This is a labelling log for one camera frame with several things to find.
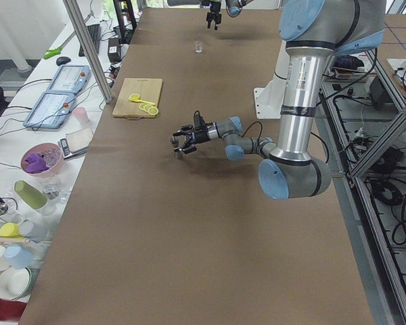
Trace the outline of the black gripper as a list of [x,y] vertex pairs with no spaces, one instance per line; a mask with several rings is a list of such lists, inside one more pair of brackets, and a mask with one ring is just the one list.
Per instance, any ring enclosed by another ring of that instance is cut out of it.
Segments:
[[209,12],[206,15],[207,28],[210,29],[211,24],[214,23],[214,29],[218,30],[222,20],[221,1],[207,0],[205,1],[205,6],[209,7]]
[[204,123],[197,127],[193,125],[181,126],[180,130],[173,133],[173,137],[185,136],[185,142],[182,146],[174,148],[174,152],[189,154],[197,150],[196,144],[209,142],[208,126],[211,124]]

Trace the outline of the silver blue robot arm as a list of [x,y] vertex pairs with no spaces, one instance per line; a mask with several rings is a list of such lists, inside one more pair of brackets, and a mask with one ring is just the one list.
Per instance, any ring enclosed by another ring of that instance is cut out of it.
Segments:
[[[209,7],[209,12],[206,14],[207,28],[211,27],[214,23],[214,29],[218,30],[222,21],[221,1],[218,0],[205,0],[200,2],[204,7]],[[246,0],[226,0],[227,14],[231,18],[238,17],[242,8],[247,5]]]
[[244,137],[234,116],[206,123],[199,112],[172,136],[174,150],[189,154],[198,144],[221,139],[229,160],[258,154],[262,191],[275,200],[316,196],[331,181],[327,163],[309,154],[325,63],[330,56],[377,48],[384,35],[384,1],[289,1],[281,11],[279,35],[289,57],[278,141]]

